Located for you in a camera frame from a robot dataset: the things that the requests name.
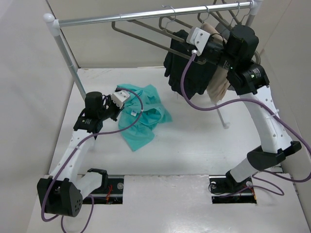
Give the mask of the cream ribbed garment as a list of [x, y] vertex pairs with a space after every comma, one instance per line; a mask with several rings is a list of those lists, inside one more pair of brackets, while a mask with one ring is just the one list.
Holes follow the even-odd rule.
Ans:
[[[226, 43], [226, 39], [223, 39], [221, 35], [217, 32], [217, 30], [210, 24], [203, 23], [202, 29], [212, 34], [213, 38], [224, 41]], [[207, 93], [213, 103], [218, 103], [219, 101], [221, 101], [230, 86], [230, 83], [226, 78], [227, 73], [228, 71], [226, 69], [217, 67], [215, 73], [209, 81], [209, 84], [207, 86]]]

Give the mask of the grey hanging garment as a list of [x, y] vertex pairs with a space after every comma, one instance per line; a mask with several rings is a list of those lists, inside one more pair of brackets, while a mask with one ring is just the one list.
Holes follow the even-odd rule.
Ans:
[[[216, 31], [223, 36], [223, 38], [225, 40], [227, 40], [229, 38], [229, 29], [227, 29], [223, 24], [221, 23], [218, 23], [217, 26], [215, 27]], [[225, 78], [226, 78], [226, 82], [228, 83], [228, 90], [230, 91], [235, 91], [234, 87], [230, 84], [230, 82], [228, 81], [227, 79], [227, 74], [225, 75]]]

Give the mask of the black hanging garment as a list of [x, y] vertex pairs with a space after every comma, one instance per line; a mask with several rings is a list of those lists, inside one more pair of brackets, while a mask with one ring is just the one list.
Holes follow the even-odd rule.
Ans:
[[[181, 76], [188, 61], [186, 58], [168, 52], [163, 63], [166, 69], [164, 76], [169, 78], [169, 86], [171, 86], [172, 91], [178, 92], [180, 95], [182, 95]], [[188, 99], [191, 99], [195, 94], [202, 95], [205, 92], [216, 69], [216, 65], [208, 62], [203, 65], [196, 62], [191, 64], [184, 80], [184, 89]]]

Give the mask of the teal t shirt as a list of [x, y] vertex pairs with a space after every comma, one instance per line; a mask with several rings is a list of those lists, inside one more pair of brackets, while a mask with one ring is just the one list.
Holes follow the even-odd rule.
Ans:
[[132, 124], [142, 113], [138, 122], [131, 128], [121, 132], [122, 137], [132, 151], [137, 151], [150, 143], [155, 134], [153, 130], [158, 124], [171, 122], [172, 116], [161, 103], [157, 89], [153, 85], [138, 87], [132, 84], [120, 84], [118, 88], [129, 89], [130, 99], [121, 112], [118, 127], [123, 129]]

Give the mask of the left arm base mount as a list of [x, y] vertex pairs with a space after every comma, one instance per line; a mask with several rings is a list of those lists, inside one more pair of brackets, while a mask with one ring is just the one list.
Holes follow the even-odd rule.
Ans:
[[99, 187], [91, 192], [94, 204], [113, 205], [123, 203], [124, 176], [109, 176], [106, 188]]

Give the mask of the aluminium rail right side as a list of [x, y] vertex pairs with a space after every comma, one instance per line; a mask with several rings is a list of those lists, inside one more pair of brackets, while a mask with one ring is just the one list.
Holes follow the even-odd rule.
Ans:
[[282, 157], [273, 157], [269, 161], [268, 167], [265, 170], [274, 172], [274, 173], [283, 173], [284, 171], [283, 171], [281, 162], [282, 162]]

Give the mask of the white metal clothes rack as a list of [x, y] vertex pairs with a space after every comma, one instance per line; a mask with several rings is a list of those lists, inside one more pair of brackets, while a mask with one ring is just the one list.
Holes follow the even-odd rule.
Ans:
[[212, 0], [50, 0], [70, 55], [80, 68], [156, 67], [171, 39], [158, 20], [170, 16], [190, 25], [213, 20], [216, 11], [250, 10], [249, 0], [212, 5]]

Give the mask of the taupe hanger with black garment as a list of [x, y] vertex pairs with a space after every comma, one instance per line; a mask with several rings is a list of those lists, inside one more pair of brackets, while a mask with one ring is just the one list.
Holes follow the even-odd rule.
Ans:
[[174, 19], [173, 17], [166, 16], [160, 17], [158, 20], [159, 33], [161, 35], [167, 36], [174, 40], [185, 42], [183, 36], [178, 36], [176, 33], [180, 30], [189, 31], [192, 28], [192, 25], [183, 22], [179, 19]]

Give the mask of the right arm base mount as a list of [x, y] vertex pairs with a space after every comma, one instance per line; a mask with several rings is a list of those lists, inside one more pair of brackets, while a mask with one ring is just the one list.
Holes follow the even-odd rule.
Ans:
[[211, 193], [212, 204], [256, 204], [256, 195], [249, 177], [241, 183], [231, 186], [225, 175], [209, 176], [208, 190]]

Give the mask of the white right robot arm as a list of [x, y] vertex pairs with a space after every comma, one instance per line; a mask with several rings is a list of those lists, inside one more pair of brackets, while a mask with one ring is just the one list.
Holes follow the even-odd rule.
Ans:
[[220, 102], [227, 89], [233, 88], [250, 113], [260, 138], [260, 146], [248, 152], [247, 157], [225, 175], [226, 188], [236, 191], [251, 175], [298, 152], [301, 144], [293, 141], [281, 124], [267, 74], [252, 60], [259, 43], [254, 30], [237, 25], [225, 39], [214, 27], [204, 23], [198, 36], [208, 37], [198, 46], [199, 56], [216, 66], [206, 87], [211, 101]]

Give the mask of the taupe hanger with grey garment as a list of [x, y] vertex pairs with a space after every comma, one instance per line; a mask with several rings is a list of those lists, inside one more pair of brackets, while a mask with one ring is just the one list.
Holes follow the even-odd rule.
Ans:
[[[219, 4], [229, 4], [229, 3], [239, 3], [239, 0], [229, 1], [229, 0], [213, 0], [212, 5]], [[219, 21], [223, 26], [232, 28], [234, 25], [242, 25], [244, 16], [240, 17], [242, 9], [235, 10], [225, 10], [225, 11], [216, 11], [213, 13], [213, 17]]]

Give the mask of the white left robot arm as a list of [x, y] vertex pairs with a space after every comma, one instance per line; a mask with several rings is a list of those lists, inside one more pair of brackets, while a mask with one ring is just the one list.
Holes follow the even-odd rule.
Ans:
[[108, 188], [106, 170], [90, 168], [78, 178], [82, 162], [94, 146], [97, 134], [107, 119], [117, 120], [130, 95], [118, 90], [111, 95], [89, 92], [85, 107], [73, 127], [69, 145], [55, 169], [48, 178], [37, 183], [41, 210], [44, 214], [75, 217], [81, 210], [83, 200], [94, 190], [104, 192]]

